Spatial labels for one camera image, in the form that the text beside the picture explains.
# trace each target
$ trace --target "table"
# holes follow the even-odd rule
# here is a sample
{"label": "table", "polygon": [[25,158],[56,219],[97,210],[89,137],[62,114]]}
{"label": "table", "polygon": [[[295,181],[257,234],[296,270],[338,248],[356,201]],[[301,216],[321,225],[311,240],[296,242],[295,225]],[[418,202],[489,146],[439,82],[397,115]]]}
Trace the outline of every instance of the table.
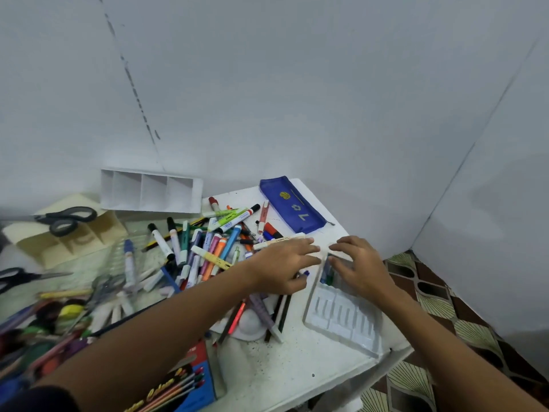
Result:
{"label": "table", "polygon": [[[347,231],[302,181],[299,179],[291,179],[291,181],[320,214],[335,224],[335,226],[326,224],[323,228],[308,235],[314,237],[315,244],[321,246],[321,254],[317,254],[317,256],[324,258],[328,245],[339,237],[347,235]],[[216,198],[221,208],[225,208],[226,205],[234,208],[250,207],[264,201],[264,196],[258,187],[216,195]],[[210,210],[207,198],[202,201],[202,209]],[[259,212],[246,222],[253,228],[253,231]],[[156,219],[165,220],[166,215],[145,213],[143,216],[155,216]],[[267,220],[282,235],[293,234],[273,207],[269,209]],[[126,225],[128,229],[145,229],[150,221],[151,218],[127,221]],[[159,222],[158,226],[161,227],[164,224],[166,223]],[[59,266],[59,270],[72,270],[75,271],[75,274],[48,281],[48,289],[66,288],[67,280],[70,281],[72,287],[85,287],[96,276],[107,254],[107,250],[101,250]],[[0,257],[0,269],[15,265],[25,267],[29,271],[33,271],[33,267],[35,267],[32,266],[32,261],[26,257],[21,258],[20,255]],[[379,359],[373,359],[305,327],[303,316],[318,267],[315,266],[309,270],[311,275],[307,280],[307,288],[292,296],[283,332],[284,344],[279,344],[274,339],[271,339],[270,343],[265,343],[263,339],[242,342],[228,338],[225,341],[219,355],[228,393],[219,401],[205,408],[205,411],[282,412],[353,377],[353,381],[347,381],[347,386],[350,388],[344,388],[342,391],[340,387],[339,392],[346,393],[346,395],[340,396],[341,401],[344,402],[345,397],[359,393],[362,386],[367,385],[373,379],[372,373],[364,372],[377,366],[373,369],[375,370],[374,375],[381,374],[382,376],[409,353],[409,345],[406,340],[385,316],[383,317],[381,335],[387,354]],[[44,290],[44,286],[44,281],[35,281],[11,290],[5,297],[0,298],[0,318],[6,318],[18,309],[34,302],[34,294],[38,290]],[[147,295],[146,300],[140,300],[137,308],[159,299],[160,295],[153,292]],[[395,355],[395,352],[389,354],[390,348],[393,348],[395,352],[400,349],[399,354]]]}

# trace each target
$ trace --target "white organizer box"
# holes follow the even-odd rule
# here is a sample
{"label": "white organizer box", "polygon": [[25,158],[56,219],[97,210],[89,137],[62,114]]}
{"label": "white organizer box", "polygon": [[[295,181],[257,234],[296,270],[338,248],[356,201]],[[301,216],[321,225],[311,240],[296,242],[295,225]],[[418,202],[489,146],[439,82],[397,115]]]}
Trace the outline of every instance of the white organizer box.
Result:
{"label": "white organizer box", "polygon": [[101,207],[113,210],[200,213],[202,179],[101,169]]}
{"label": "white organizer box", "polygon": [[[328,255],[343,258],[339,254]],[[324,269],[331,270],[327,258],[319,270],[305,309],[305,326],[378,358],[382,354],[381,311],[366,299],[355,296],[337,272],[334,272],[331,286],[321,283]]]}

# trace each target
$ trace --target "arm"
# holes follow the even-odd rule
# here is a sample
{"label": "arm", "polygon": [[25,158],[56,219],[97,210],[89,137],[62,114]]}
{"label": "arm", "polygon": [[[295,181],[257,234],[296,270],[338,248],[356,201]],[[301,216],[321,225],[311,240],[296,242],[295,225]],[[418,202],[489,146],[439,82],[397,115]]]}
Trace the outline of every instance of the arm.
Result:
{"label": "arm", "polygon": [[332,258],[331,263],[362,297],[393,320],[421,355],[456,410],[547,411],[398,288],[379,254],[366,240],[355,236],[343,237],[330,249],[343,251],[353,258],[353,270],[336,258]]}
{"label": "arm", "polygon": [[294,293],[319,264],[313,239],[272,244],[207,282],[153,306],[67,360],[38,386],[68,390],[82,412],[120,412],[146,393],[204,332],[251,293]]}

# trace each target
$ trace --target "floor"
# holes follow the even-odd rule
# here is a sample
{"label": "floor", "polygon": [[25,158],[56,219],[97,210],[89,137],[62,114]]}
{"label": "floor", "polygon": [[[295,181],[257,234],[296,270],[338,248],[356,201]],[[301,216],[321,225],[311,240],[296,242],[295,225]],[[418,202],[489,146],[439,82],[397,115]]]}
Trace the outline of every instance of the floor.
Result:
{"label": "floor", "polygon": [[[509,344],[412,253],[386,261],[395,283],[439,323],[532,396],[549,406],[549,385]],[[445,402],[416,353],[361,396],[361,412],[458,412]]]}

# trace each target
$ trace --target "wall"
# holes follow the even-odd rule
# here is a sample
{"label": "wall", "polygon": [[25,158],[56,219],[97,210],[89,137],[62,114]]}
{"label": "wall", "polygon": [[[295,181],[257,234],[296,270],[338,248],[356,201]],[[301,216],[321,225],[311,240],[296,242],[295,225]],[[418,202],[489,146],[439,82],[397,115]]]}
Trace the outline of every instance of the wall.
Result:
{"label": "wall", "polygon": [[547,63],[545,35],[413,249],[549,378]]}
{"label": "wall", "polygon": [[0,214],[161,170],[99,0],[0,0]]}
{"label": "wall", "polygon": [[103,3],[168,171],[204,194],[299,177],[389,256],[480,136],[547,0]]}

